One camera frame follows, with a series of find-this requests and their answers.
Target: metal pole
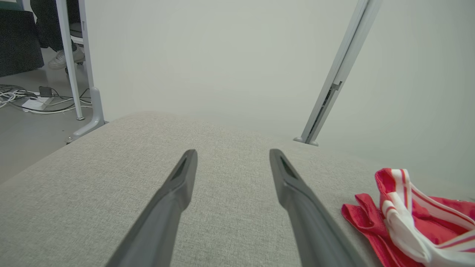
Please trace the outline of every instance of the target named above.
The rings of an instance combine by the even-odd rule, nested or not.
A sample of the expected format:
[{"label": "metal pole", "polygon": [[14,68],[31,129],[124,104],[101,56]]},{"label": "metal pole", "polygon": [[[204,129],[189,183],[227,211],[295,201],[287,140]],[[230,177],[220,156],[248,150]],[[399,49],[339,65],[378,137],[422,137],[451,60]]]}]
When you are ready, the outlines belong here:
[{"label": "metal pole", "polygon": [[66,66],[69,73],[69,82],[71,84],[74,104],[76,106],[77,120],[84,120],[83,112],[81,110],[81,102],[79,101],[79,92],[77,89],[76,69],[74,68],[73,49],[71,48],[71,34],[69,32],[66,0],[56,0],[56,6],[58,9],[59,27],[61,28],[61,38],[63,39],[63,49],[66,56]]},{"label": "metal pole", "polygon": [[318,146],[318,143],[315,142],[317,134],[322,128],[346,77],[348,77],[351,67],[353,67],[381,2],[382,0],[358,1],[312,113],[302,135],[294,138],[295,141]]}]

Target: shoe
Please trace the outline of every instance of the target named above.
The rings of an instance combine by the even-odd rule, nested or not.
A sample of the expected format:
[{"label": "shoe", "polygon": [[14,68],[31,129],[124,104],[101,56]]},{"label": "shoe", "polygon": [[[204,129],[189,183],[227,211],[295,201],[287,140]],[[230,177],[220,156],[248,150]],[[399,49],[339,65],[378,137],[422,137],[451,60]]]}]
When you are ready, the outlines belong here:
[{"label": "shoe", "polygon": [[[74,63],[83,62],[84,59],[84,52],[81,49],[77,48],[76,51],[73,51]],[[48,62],[48,67],[54,70],[66,67],[66,55],[64,54],[64,50],[59,51],[56,57]]]}]

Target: gray sofa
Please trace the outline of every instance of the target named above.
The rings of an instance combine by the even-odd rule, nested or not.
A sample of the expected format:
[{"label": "gray sofa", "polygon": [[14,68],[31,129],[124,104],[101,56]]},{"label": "gray sofa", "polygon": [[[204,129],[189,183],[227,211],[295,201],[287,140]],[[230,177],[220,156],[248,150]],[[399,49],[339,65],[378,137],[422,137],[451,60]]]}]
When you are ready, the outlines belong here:
[{"label": "gray sofa", "polygon": [[[191,203],[182,214],[172,266],[299,266],[268,153],[282,150],[326,205],[368,266],[372,248],[342,216],[369,193],[383,165],[319,147],[170,114],[118,119],[0,185],[0,266],[103,266],[181,155],[198,151]],[[463,190],[411,177],[443,197]]]}]

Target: floor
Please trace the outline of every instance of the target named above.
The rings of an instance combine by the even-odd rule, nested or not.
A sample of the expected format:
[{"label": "floor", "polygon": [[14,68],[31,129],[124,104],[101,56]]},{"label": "floor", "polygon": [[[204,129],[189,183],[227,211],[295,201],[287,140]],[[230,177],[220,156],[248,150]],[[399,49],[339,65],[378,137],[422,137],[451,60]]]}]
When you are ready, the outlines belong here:
[{"label": "floor", "polygon": [[[38,91],[39,86],[49,86],[60,95],[72,96],[69,78],[64,70],[50,70],[48,61],[56,55],[52,49],[42,49],[45,66],[40,69],[0,77],[0,84],[21,86]],[[89,86],[85,65],[76,67],[79,93]],[[63,108],[71,103],[59,104]],[[0,183],[66,145],[66,138],[86,125],[92,117],[91,108],[83,108],[85,120],[76,120],[76,112],[58,114],[25,113],[12,105],[0,108]]]}]

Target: white wall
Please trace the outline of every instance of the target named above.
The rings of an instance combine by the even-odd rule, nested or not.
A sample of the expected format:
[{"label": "white wall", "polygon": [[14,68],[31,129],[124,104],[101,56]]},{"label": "white wall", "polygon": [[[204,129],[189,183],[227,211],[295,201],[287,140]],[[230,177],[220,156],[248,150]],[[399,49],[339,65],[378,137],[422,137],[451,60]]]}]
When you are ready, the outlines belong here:
[{"label": "white wall", "polygon": [[474,14],[472,0],[384,1],[320,146],[475,188]]},{"label": "white wall", "polygon": [[357,0],[86,0],[105,119],[187,114],[300,136]]}]

